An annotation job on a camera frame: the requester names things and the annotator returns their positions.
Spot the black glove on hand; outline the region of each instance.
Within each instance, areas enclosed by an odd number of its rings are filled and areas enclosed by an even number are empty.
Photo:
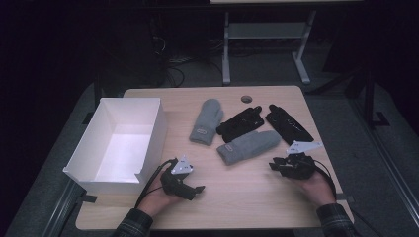
[[[292,145],[294,141],[310,142],[314,140],[308,131],[284,109],[271,105],[269,110],[271,112],[266,116],[266,120],[288,145]]]
[[[252,130],[255,130],[265,122],[259,115],[262,111],[262,107],[248,108],[243,112],[237,114],[233,118],[222,122],[219,127],[216,128],[216,133],[222,135],[222,140],[228,143],[235,138],[246,134]]]

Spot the sleeve cuff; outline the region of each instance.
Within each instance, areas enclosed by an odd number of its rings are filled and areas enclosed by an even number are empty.
[[[354,232],[354,224],[342,205],[333,203],[320,206],[317,210],[321,227],[326,236],[339,232]]]
[[[146,229],[149,229],[153,223],[153,219],[148,214],[136,208],[129,211],[125,220],[131,220],[135,223],[141,224],[141,226]]]

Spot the person's hand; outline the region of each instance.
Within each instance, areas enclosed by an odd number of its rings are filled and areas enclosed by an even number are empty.
[[[317,171],[308,180],[290,179],[301,187],[302,191],[316,207],[336,203],[332,190],[324,177]]]
[[[162,185],[160,182],[160,177],[162,173],[163,172],[160,172],[160,174],[154,179],[153,183],[151,183],[151,186],[148,189],[148,191],[152,192],[145,196],[137,207],[137,209],[142,210],[151,217],[158,214],[167,206],[182,200],[181,197],[169,196],[164,193],[163,188],[161,188]]]

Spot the white cardboard box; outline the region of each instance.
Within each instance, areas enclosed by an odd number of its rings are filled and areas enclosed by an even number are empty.
[[[63,172],[91,193],[139,194],[160,165],[166,131],[159,98],[102,98]]]

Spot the small round object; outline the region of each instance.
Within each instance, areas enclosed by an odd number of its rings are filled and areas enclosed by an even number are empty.
[[[249,104],[253,101],[253,99],[250,96],[242,96],[241,97],[241,102],[245,103],[245,104]]]

